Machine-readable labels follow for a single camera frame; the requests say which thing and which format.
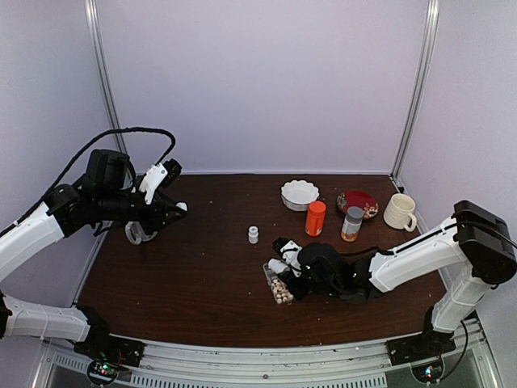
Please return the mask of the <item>clear plastic pill organizer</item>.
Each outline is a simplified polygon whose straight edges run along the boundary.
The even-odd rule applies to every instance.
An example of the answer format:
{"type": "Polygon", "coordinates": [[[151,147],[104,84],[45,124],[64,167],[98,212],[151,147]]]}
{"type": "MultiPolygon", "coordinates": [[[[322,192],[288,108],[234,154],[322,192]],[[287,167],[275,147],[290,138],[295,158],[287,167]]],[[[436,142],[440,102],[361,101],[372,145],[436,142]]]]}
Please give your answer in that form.
{"type": "Polygon", "coordinates": [[[263,265],[263,273],[271,294],[278,305],[291,305],[294,296],[288,291],[287,285],[269,268],[268,264],[263,265]]]}

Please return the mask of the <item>shorter small white bottle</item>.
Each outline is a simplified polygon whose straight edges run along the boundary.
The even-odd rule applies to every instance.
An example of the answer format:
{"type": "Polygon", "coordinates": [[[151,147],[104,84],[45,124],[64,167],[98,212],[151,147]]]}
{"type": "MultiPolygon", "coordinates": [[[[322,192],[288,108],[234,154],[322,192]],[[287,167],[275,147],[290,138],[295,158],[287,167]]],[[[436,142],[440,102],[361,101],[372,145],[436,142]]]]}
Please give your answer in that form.
{"type": "Polygon", "coordinates": [[[259,228],[257,226],[249,227],[248,241],[250,244],[257,244],[259,242],[259,228]]]}

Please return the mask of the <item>orange pill bottle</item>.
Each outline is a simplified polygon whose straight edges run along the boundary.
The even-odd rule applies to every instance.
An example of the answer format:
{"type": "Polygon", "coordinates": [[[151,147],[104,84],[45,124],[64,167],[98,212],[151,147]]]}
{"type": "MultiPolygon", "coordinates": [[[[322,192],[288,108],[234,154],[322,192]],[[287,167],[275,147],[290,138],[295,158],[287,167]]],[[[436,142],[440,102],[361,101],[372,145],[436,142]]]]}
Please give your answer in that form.
{"type": "Polygon", "coordinates": [[[310,237],[321,234],[326,218],[326,204],[319,200],[309,204],[305,222],[305,233],[310,237]]]}

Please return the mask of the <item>grey capped white orange bottle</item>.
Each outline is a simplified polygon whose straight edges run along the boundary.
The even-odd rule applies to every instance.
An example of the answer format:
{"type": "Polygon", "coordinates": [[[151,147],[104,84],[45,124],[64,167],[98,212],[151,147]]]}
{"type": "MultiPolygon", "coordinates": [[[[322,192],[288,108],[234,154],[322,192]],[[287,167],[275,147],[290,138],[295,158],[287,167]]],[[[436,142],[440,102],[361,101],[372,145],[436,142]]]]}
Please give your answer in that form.
{"type": "Polygon", "coordinates": [[[360,207],[351,206],[347,209],[341,229],[343,241],[352,243],[357,239],[363,219],[364,211],[360,207]]]}

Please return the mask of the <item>taller small white bottle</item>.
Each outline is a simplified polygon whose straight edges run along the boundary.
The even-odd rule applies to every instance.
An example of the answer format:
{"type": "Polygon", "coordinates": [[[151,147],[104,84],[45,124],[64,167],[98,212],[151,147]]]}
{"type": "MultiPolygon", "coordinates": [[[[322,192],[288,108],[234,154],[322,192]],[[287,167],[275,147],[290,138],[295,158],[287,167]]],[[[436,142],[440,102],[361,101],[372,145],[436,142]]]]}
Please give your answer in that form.
{"type": "Polygon", "coordinates": [[[287,264],[277,259],[270,259],[267,263],[267,266],[276,274],[280,274],[290,270],[287,264]]]}

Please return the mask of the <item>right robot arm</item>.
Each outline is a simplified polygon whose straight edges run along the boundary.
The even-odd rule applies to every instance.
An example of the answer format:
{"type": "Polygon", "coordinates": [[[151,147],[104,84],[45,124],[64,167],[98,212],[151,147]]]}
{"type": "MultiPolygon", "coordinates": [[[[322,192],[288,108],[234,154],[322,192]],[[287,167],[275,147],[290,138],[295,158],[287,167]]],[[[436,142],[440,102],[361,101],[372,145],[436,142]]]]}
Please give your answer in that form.
{"type": "Polygon", "coordinates": [[[275,240],[273,247],[277,256],[267,265],[298,301],[318,293],[363,304],[429,272],[461,264],[414,339],[414,350],[425,357],[444,345],[489,289],[516,274],[516,243],[506,222],[468,200],[456,203],[453,215],[434,229],[388,250],[340,254],[328,243],[302,247],[286,238],[275,240]]]}

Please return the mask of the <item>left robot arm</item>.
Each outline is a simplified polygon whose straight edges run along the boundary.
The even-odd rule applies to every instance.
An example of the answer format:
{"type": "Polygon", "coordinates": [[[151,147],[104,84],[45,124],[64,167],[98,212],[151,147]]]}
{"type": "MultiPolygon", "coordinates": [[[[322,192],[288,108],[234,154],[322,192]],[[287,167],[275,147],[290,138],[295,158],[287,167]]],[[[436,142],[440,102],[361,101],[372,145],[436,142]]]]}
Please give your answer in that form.
{"type": "MultiPolygon", "coordinates": [[[[186,203],[164,193],[181,171],[181,165],[170,159],[139,176],[127,154],[93,150],[75,183],[51,188],[23,220],[1,235],[1,278],[85,226],[102,234],[121,225],[133,245],[152,240],[187,215],[186,203]]],[[[2,294],[1,336],[18,335],[84,343],[99,359],[116,352],[108,324],[94,309],[46,306],[2,294]]]]}

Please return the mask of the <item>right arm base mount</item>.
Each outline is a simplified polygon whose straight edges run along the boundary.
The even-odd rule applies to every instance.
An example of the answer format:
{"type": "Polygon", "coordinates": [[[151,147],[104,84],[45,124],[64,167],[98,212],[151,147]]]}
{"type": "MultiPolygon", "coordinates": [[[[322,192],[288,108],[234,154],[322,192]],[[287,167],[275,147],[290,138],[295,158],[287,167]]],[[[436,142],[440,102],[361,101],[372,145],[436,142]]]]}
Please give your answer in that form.
{"type": "Polygon", "coordinates": [[[433,307],[425,314],[422,332],[391,339],[386,348],[392,366],[412,364],[413,377],[421,383],[438,383],[445,375],[443,355],[456,349],[453,333],[438,332],[432,324],[433,307]]]}

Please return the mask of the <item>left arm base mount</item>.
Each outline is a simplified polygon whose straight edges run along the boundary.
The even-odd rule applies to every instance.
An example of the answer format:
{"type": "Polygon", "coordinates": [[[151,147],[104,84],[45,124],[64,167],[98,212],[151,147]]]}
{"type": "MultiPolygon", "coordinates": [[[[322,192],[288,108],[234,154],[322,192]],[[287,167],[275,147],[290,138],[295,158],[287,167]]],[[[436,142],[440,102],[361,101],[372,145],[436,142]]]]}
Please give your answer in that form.
{"type": "Polygon", "coordinates": [[[140,366],[145,350],[143,342],[113,335],[107,321],[92,307],[78,306],[78,310],[85,315],[89,330],[83,341],[73,341],[75,352],[117,372],[140,366]]]}

